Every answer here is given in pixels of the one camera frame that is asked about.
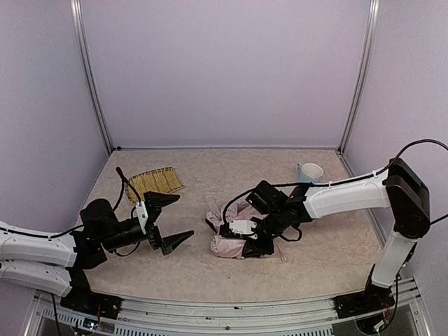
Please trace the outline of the pink folding umbrella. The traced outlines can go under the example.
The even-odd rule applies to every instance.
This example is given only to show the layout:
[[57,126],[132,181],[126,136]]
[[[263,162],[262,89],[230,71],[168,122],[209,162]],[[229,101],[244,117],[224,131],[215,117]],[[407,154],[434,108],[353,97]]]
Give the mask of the pink folding umbrella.
[[[240,239],[234,236],[224,237],[220,233],[220,228],[224,224],[223,210],[225,206],[219,206],[211,195],[205,196],[204,199],[209,207],[204,220],[215,232],[210,247],[215,256],[238,260],[246,258],[268,258],[270,256],[269,253],[255,246],[255,243],[259,242],[260,238],[252,239],[249,237],[248,239]],[[230,222],[240,220],[249,221],[252,217],[262,220],[265,215],[260,215],[249,203],[240,200],[229,206],[225,217]]]

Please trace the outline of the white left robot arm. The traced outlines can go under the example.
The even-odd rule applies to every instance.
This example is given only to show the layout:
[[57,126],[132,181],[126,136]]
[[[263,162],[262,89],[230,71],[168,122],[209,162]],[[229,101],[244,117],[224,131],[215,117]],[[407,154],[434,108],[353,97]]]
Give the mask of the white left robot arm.
[[1,279],[66,298],[90,293],[85,271],[105,263],[118,249],[148,242],[163,255],[193,236],[192,230],[162,237],[155,224],[162,208],[178,195],[147,192],[126,220],[118,220],[111,203],[99,198],[81,212],[81,225],[66,232],[22,230],[1,224]]

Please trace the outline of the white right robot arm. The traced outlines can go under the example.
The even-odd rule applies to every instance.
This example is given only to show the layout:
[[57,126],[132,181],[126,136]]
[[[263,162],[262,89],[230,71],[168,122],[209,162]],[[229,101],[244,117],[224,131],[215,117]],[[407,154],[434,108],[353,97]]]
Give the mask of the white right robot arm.
[[255,242],[262,254],[273,252],[273,239],[286,228],[348,211],[390,208],[395,223],[370,284],[389,288],[418,239],[430,227],[429,190],[400,158],[370,174],[324,184],[296,183],[286,195],[261,181],[246,201],[264,217],[233,221],[231,232]]

